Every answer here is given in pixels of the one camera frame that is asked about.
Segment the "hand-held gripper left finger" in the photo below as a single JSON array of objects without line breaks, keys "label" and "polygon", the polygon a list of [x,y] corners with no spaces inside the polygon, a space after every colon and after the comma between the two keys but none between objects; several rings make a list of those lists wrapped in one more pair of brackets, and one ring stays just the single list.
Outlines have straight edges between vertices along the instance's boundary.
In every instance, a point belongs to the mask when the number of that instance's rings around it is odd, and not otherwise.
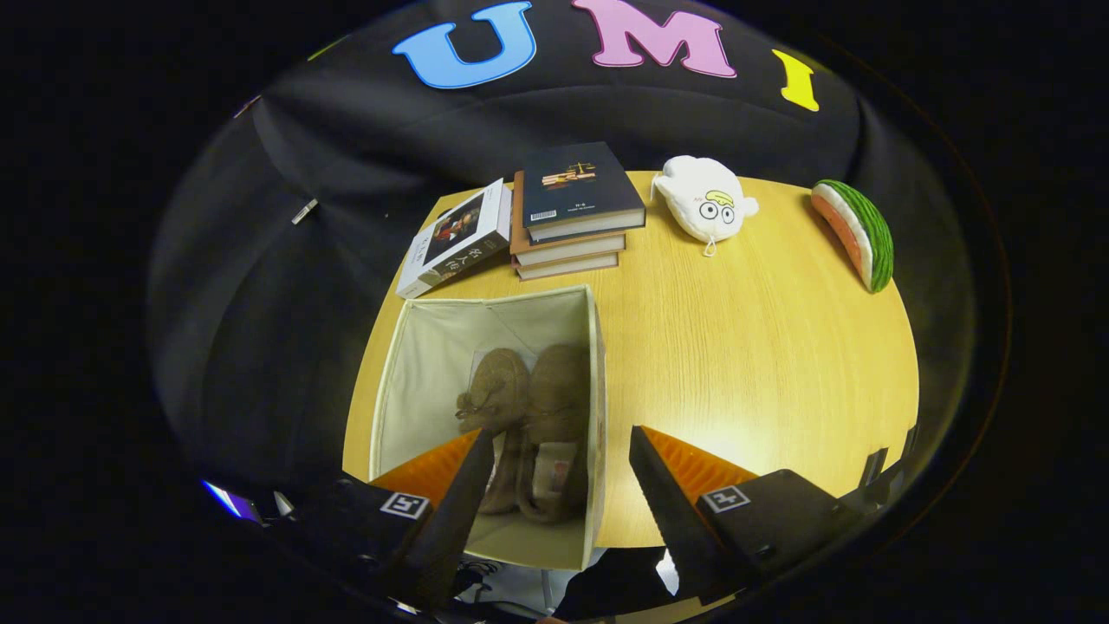
[{"label": "hand-held gripper left finger", "polygon": [[343,472],[289,512],[289,548],[357,592],[439,608],[492,466],[494,436],[478,429],[369,482]]}]

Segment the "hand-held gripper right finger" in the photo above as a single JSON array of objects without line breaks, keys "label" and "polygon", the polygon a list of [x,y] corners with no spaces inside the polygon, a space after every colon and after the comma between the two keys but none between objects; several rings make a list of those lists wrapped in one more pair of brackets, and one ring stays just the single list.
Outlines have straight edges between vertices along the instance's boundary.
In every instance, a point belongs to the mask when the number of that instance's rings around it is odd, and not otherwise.
[{"label": "hand-held gripper right finger", "polygon": [[704,605],[769,584],[864,516],[796,471],[759,477],[649,426],[632,428],[629,463],[676,565],[678,596]]}]

